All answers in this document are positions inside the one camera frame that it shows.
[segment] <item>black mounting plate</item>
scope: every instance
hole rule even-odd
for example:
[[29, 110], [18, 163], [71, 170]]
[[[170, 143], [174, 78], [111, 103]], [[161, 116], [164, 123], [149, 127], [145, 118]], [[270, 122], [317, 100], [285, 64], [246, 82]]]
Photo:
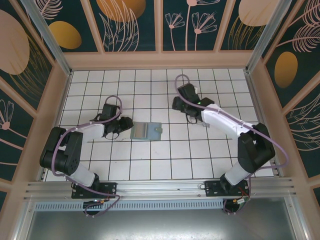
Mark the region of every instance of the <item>black mounting plate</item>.
[[226, 193], [225, 190], [221, 187], [220, 180], [204, 182], [205, 195], [207, 197], [228, 197], [228, 196], [241, 197], [242, 192], [239, 188], [242, 188], [242, 190], [247, 195], [249, 195], [248, 182], [246, 180], [242, 180], [236, 186], [231, 188], [229, 193]]
[[[116, 194], [117, 183], [116, 182], [100, 182], [97, 191], [100, 193], [106, 193], [106, 194]], [[107, 196], [93, 193], [91, 191], [85, 190], [81, 186], [73, 184], [71, 198], [72, 199], [106, 199]]]

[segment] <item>purple cable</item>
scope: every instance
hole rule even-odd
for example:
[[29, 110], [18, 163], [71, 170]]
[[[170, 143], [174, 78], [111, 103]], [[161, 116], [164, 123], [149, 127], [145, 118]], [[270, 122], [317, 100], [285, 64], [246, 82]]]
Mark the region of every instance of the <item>purple cable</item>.
[[230, 120], [234, 121], [235, 123], [237, 123], [237, 124], [245, 127], [245, 128], [248, 129], [248, 130], [251, 130], [251, 131], [254, 132], [255, 134], [258, 134], [258, 135], [260, 135], [261, 137], [265, 138], [266, 140], [268, 140], [270, 143], [276, 145], [277, 148], [281, 150], [281, 152], [282, 152], [282, 153], [284, 154], [284, 156], [285, 156], [285, 162], [284, 162], [284, 164], [274, 165], [274, 166], [263, 166], [263, 167], [260, 167], [259, 170], [261, 170], [261, 169], [283, 168], [283, 167], [285, 167], [285, 166], [288, 165], [288, 163], [289, 163], [289, 156], [288, 156], [287, 152], [286, 152], [277, 142], [275, 142], [274, 140], [272, 140], [272, 139], [271, 139], [270, 137], [268, 137], [267, 135], [265, 135], [265, 134], [263, 134], [263, 133], [255, 130], [254, 128], [252, 128], [252, 127], [244, 124], [243, 122], [241, 122], [241, 121], [237, 120], [236, 118], [234, 118], [232, 115], [229, 115], [229, 114], [227, 114], [227, 113], [225, 113], [225, 112], [223, 112], [223, 111], [218, 111], [217, 109], [212, 108], [212, 107], [208, 107], [208, 106], [200, 106], [200, 105], [194, 104], [194, 103], [186, 100], [186, 99], [180, 94], [180, 92], [178, 91], [178, 78], [180, 78], [180, 77], [186, 77], [187, 80], [188, 80], [188, 83], [190, 83], [190, 79], [189, 79], [189, 77], [188, 77], [187, 75], [185, 75], [185, 74], [179, 74], [178, 76], [176, 76], [175, 81], [174, 81], [174, 87], [175, 87], [176, 93], [177, 93], [178, 96], [181, 98], [181, 100], [184, 101], [186, 104], [188, 104], [188, 105], [190, 105], [190, 106], [193, 106], [193, 107], [196, 107], [196, 108], [199, 108], [199, 109], [205, 109], [205, 110], [207, 109], [207, 110], [210, 110], [210, 111], [214, 111], [214, 112], [216, 112], [216, 113], [218, 113], [218, 114], [224, 115], [225, 117], [229, 118]]
[[[58, 150], [59, 150], [59, 146], [62, 142], [62, 140], [66, 137], [66, 135], [70, 132], [73, 132], [73, 131], [76, 131], [76, 130], [79, 130], [79, 129], [82, 129], [84, 127], [87, 127], [87, 126], [90, 126], [90, 125], [96, 125], [96, 124], [105, 124], [105, 123], [108, 123], [108, 122], [111, 122], [113, 121], [114, 119], [117, 119], [120, 114], [122, 113], [122, 101], [121, 99], [118, 97], [118, 96], [115, 96], [115, 95], [112, 95], [112, 96], [108, 96], [106, 99], [105, 99], [105, 103], [107, 102], [108, 99], [110, 98], [116, 98], [119, 100], [120, 102], [120, 109], [119, 109], [119, 112], [112, 118], [108, 119], [108, 120], [105, 120], [105, 121], [97, 121], [97, 122], [89, 122], [89, 123], [85, 123], [85, 124], [81, 124], [81, 125], [78, 125], [76, 127], [73, 127], [73, 128], [70, 128], [68, 129], [59, 139], [58, 143], [56, 144], [56, 147], [54, 149], [54, 152], [53, 152], [53, 156], [52, 156], [52, 162], [51, 162], [51, 171], [53, 173], [54, 176], [57, 176], [57, 177], [60, 177], [60, 176], [65, 176], [65, 179], [69, 180], [70, 182], [82, 187], [83, 189], [89, 191], [89, 192], [92, 192], [94, 194], [99, 194], [99, 195], [103, 195], [103, 196], [107, 196], [107, 197], [118, 197], [116, 201], [114, 201], [107, 209], [103, 210], [103, 211], [100, 211], [99, 213], [97, 213], [95, 216], [99, 216], [101, 214], [104, 214], [106, 211], [108, 211], [110, 208], [112, 208], [119, 200], [120, 200], [120, 195], [118, 194], [109, 194], [109, 193], [104, 193], [104, 192], [99, 192], [99, 191], [95, 191], [95, 190], [92, 190], [84, 185], [82, 185], [81, 183], [78, 183], [76, 182], [75, 180], [73, 180], [72, 178], [68, 177], [67, 175], [65, 174], [57, 174], [56, 173], [56, 169], [55, 169], [55, 162], [56, 162], [56, 157], [57, 157], [57, 153], [58, 153]], [[87, 206], [84, 210], [86, 216], [88, 217], [89, 215], [87, 214], [87, 209], [89, 207], [92, 207], [92, 206], [95, 206], [95, 205], [98, 205], [100, 203], [95, 203], [95, 204], [91, 204], [89, 206]]]

